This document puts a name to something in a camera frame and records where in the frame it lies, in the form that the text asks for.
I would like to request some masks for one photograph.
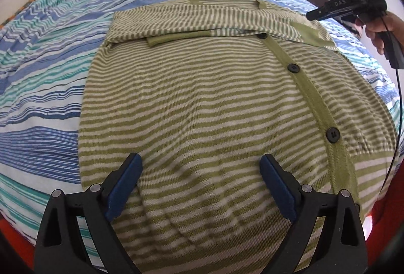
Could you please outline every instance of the blue gripper pad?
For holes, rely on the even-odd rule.
[[[285,174],[289,174],[291,176],[287,177],[289,181],[291,178],[295,180],[293,175],[289,172],[283,171],[278,163],[272,164],[266,155],[261,158],[259,163],[259,171],[282,216],[294,223],[294,221],[297,219],[296,204],[300,201],[295,199],[296,192],[298,192],[298,190],[294,191],[295,193],[292,193],[284,181]],[[296,183],[297,185],[293,184],[292,188],[297,188],[299,186],[297,181]]]
[[[135,188],[137,180],[142,174],[142,170],[142,158],[137,154],[129,163],[108,196],[107,211],[105,212],[106,220],[111,222],[121,214],[129,195]]]

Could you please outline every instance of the black cable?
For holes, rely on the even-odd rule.
[[[389,31],[389,28],[387,28],[387,25],[386,25],[386,23],[384,22],[382,16],[380,16],[380,19],[382,20],[382,22],[383,22],[383,24],[384,24],[384,27],[386,28],[387,36],[389,37],[390,42],[392,42],[391,37],[390,37],[390,33],[389,33],[389,32],[390,32],[390,31]],[[400,77],[399,77],[399,74],[398,74],[398,69],[395,69],[395,76],[397,77],[397,89],[398,89],[398,95],[399,95],[399,97],[400,97],[400,122],[399,122],[399,126],[398,126],[397,143],[396,143],[396,145],[395,145],[395,150],[394,150],[394,154],[393,154],[393,159],[391,160],[391,164],[390,164],[389,170],[387,171],[387,174],[386,174],[386,177],[385,177],[385,179],[384,179],[383,185],[381,186],[380,192],[383,190],[383,187],[384,187],[384,185],[386,184],[387,179],[389,178],[391,169],[393,168],[395,156],[397,155],[397,151],[398,151],[398,148],[399,148],[399,145],[400,145],[401,128],[402,128],[402,124],[403,124],[403,102],[402,102],[401,85],[400,85]]]

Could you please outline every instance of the green striped sweater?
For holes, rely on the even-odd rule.
[[[258,273],[290,227],[263,154],[318,191],[348,189],[364,218],[396,136],[320,23],[260,0],[174,0],[115,14],[84,91],[80,173],[87,188],[141,155],[113,227],[143,273]]]

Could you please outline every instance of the blue striped bedspread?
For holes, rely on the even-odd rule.
[[[49,194],[82,190],[82,95],[113,13],[161,1],[37,0],[0,30],[0,212],[33,244]],[[300,13],[314,8],[305,0],[268,1]],[[398,94],[383,68],[341,25],[323,23],[398,127]],[[84,224],[82,234],[90,237]]]

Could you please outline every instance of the device handle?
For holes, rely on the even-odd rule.
[[[401,45],[391,31],[377,32],[384,42],[384,56],[393,69],[404,69],[404,55]]]

